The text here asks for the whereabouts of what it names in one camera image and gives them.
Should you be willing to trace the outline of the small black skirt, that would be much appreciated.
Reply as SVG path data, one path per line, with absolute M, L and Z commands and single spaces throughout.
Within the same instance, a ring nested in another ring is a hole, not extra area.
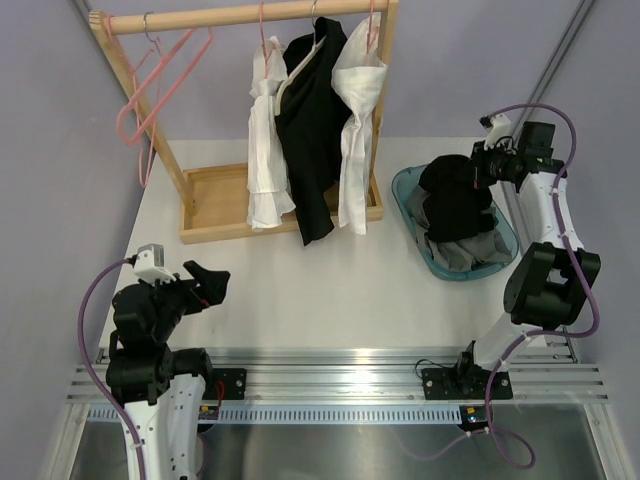
M 422 209 L 430 240 L 457 242 L 495 228 L 492 193 L 476 188 L 474 179 L 470 158 L 463 155 L 439 156 L 426 165 L 418 185 L 426 193 Z

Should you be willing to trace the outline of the pink wire hanger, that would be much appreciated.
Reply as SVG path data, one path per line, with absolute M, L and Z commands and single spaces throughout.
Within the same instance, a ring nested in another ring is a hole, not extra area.
M 128 98 L 128 102 L 121 109 L 116 119 L 116 130 L 127 146 L 138 145 L 138 180 L 140 186 L 145 188 L 153 165 L 157 121 L 153 119 L 152 122 L 146 122 L 152 108 L 145 96 L 145 89 L 142 88 L 143 82 L 138 81 L 137 71 L 149 58 L 153 57 L 159 60 L 158 66 L 160 66 L 163 60 L 162 48 L 157 39 L 152 39 L 151 48 L 136 65 L 133 65 L 114 33 L 112 27 L 113 18 L 113 15 L 105 14 L 100 20 L 101 30 L 96 30 L 95 34 L 101 33 L 104 36 L 104 40 L 101 43 L 103 53 L 106 55 L 117 80 Z M 124 133 L 124 120 L 131 115 L 135 116 L 137 130 L 129 138 Z

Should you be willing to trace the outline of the grey pleated skirt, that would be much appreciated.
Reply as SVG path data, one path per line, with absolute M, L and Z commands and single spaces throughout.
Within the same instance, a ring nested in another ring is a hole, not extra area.
M 415 227 L 418 248 L 426 252 L 437 265 L 452 272 L 466 272 L 489 264 L 508 264 L 512 261 L 511 251 L 496 228 L 453 242 L 436 243 L 430 240 L 427 237 L 429 221 L 422 206 L 428 196 L 427 192 L 416 187 L 409 196 L 407 211 Z

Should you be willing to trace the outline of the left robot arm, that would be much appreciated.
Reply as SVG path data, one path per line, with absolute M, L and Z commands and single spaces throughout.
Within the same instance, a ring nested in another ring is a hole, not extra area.
M 106 383 L 114 398 L 131 451 L 136 479 L 194 479 L 196 440 L 203 397 L 226 394 L 206 350 L 172 351 L 168 340 L 180 320 L 221 304 L 231 275 L 194 261 L 189 278 L 143 280 L 112 300 L 115 329 L 110 336 Z

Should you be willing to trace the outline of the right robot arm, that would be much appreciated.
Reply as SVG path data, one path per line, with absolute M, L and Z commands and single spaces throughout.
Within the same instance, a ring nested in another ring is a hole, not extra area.
M 591 288 L 601 269 L 599 255 L 585 250 L 572 223 L 567 165 L 553 157 L 554 125 L 524 123 L 508 151 L 495 133 L 504 118 L 484 121 L 490 133 L 475 143 L 471 161 L 476 179 L 515 187 L 532 241 L 507 281 L 502 316 L 459 355 L 449 375 L 464 399 L 511 398 L 510 358 L 532 340 L 573 324 L 582 307 L 594 303 Z

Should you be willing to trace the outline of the pink clip hanger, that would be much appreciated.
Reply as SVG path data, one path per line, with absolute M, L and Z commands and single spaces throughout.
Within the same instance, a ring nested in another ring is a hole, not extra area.
M 146 90 L 154 83 L 157 83 L 156 89 L 156 103 L 152 108 L 151 114 L 146 122 L 152 122 L 153 119 L 157 121 L 157 117 L 160 111 L 164 108 L 166 103 L 171 99 L 177 89 L 182 85 L 182 83 L 186 80 L 186 78 L 191 74 L 193 69 L 196 67 L 198 62 L 201 60 L 209 46 L 213 41 L 213 29 L 211 26 L 206 26 L 207 37 L 205 43 L 202 47 L 197 51 L 191 62 L 187 65 L 186 69 L 180 74 L 177 80 L 166 90 L 163 96 L 160 96 L 161 93 L 161 83 L 162 83 L 162 75 L 165 68 L 168 66 L 169 62 L 175 57 L 175 55 L 180 51 L 180 49 L 185 45 L 185 43 L 191 38 L 191 36 L 196 32 L 199 28 L 199 25 L 194 24 L 193 22 L 189 22 L 188 18 L 191 18 L 195 14 L 194 11 L 186 12 L 184 15 L 181 13 L 168 13 L 168 14 L 154 14 L 152 12 L 146 12 L 143 15 L 139 16 L 121 16 L 118 18 L 112 19 L 112 27 L 114 33 L 116 35 L 120 34 L 137 34 L 144 33 L 147 36 L 147 39 L 151 42 L 152 39 L 157 39 L 157 42 L 161 44 L 160 39 L 158 37 L 151 38 L 149 34 L 151 32 L 161 32 L 161 31 L 172 31 L 172 30 L 181 30 L 185 29 L 186 32 L 183 36 L 178 40 L 178 42 L 166 53 L 163 55 L 162 64 L 158 66 L 156 64 L 155 68 L 151 71 L 151 73 L 142 81 L 142 88 Z M 131 138 L 136 128 L 135 116 L 131 115 L 126 117 L 124 120 L 124 133 Z

